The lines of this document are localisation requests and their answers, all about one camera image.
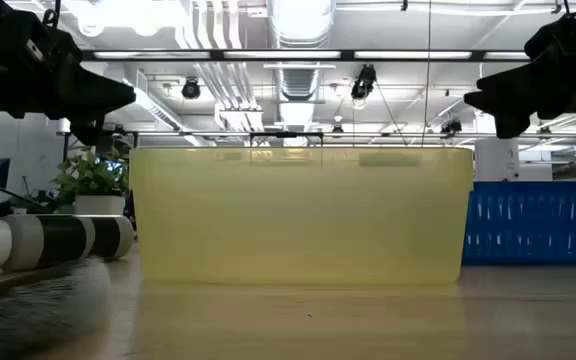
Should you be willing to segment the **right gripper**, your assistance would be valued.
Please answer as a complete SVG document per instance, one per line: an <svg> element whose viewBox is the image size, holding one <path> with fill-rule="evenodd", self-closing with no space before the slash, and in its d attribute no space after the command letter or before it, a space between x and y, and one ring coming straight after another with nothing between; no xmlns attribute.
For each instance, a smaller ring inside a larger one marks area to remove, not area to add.
<svg viewBox="0 0 576 360"><path fill-rule="evenodd" d="M576 115L576 12L541 26L524 45L530 62L485 76L464 102L494 116L496 137L512 139L530 126L530 115Z"/></svg>

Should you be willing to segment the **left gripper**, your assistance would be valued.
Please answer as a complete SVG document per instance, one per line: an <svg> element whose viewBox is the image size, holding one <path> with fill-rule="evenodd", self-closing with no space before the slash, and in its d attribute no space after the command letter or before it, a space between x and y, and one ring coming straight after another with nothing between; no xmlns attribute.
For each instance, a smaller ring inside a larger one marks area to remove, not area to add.
<svg viewBox="0 0 576 360"><path fill-rule="evenodd" d="M0 0L0 111L71 119L70 132L94 146L103 135L100 117L133 103L136 94L78 63L82 51L58 28L61 7L62 0L54 0L39 18Z"/></svg>

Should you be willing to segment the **black white striped paint tube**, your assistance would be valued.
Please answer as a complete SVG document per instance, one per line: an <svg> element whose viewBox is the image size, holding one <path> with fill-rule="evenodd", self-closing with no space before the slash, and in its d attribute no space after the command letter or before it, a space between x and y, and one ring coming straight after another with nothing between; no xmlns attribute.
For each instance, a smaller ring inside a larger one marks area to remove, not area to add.
<svg viewBox="0 0 576 360"><path fill-rule="evenodd" d="M89 256L119 259L134 242L118 215L9 215L0 219L0 269L35 270Z"/></svg>

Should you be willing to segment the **fan paint brush black handle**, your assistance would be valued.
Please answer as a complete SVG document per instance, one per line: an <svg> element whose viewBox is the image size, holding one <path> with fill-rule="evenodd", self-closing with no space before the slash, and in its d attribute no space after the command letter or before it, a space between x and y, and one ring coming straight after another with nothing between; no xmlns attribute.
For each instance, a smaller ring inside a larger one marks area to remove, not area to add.
<svg viewBox="0 0 576 360"><path fill-rule="evenodd" d="M69 261L0 282L0 360L61 345L102 327L111 274L96 257Z"/></svg>

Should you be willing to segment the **green plant in white pot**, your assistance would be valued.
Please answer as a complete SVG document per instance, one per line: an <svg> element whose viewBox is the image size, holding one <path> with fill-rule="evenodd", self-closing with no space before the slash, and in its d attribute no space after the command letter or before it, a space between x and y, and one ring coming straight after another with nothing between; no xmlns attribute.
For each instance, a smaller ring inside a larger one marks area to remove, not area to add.
<svg viewBox="0 0 576 360"><path fill-rule="evenodd" d="M71 206L79 215L122 215L129 194L129 164L114 147L98 156L92 147L66 158L51 181L55 208Z"/></svg>

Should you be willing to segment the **blue perforated plastic basket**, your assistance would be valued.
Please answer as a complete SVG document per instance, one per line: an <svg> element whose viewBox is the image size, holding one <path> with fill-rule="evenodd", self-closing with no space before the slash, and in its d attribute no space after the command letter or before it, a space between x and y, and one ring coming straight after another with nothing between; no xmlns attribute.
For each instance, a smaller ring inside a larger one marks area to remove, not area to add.
<svg viewBox="0 0 576 360"><path fill-rule="evenodd" d="M576 265L576 181L477 182L464 265Z"/></svg>

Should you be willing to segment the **small potted plant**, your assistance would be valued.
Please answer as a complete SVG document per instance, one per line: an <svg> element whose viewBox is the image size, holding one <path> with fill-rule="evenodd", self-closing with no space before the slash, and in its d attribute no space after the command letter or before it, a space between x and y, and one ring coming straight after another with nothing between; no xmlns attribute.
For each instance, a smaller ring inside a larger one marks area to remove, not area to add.
<svg viewBox="0 0 576 360"><path fill-rule="evenodd" d="M8 202L13 214L35 214L42 210L31 195L10 196Z"/></svg>

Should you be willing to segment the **yellow translucent plastic bin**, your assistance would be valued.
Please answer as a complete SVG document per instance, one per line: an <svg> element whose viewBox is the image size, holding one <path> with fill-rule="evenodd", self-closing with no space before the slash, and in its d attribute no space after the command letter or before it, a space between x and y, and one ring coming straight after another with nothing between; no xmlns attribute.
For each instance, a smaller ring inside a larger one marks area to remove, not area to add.
<svg viewBox="0 0 576 360"><path fill-rule="evenodd" d="M130 159L153 282L454 282L473 154L463 148L140 148Z"/></svg>

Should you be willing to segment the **silver ventilation duct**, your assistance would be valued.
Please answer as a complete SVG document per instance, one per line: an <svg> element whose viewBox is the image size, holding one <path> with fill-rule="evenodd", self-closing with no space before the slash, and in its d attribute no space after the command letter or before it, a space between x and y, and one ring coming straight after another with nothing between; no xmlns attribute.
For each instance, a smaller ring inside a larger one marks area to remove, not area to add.
<svg viewBox="0 0 576 360"><path fill-rule="evenodd" d="M329 46L336 0L267 0L274 49L312 50ZM275 71L279 118L284 129L310 130L321 70L316 62L282 63Z"/></svg>

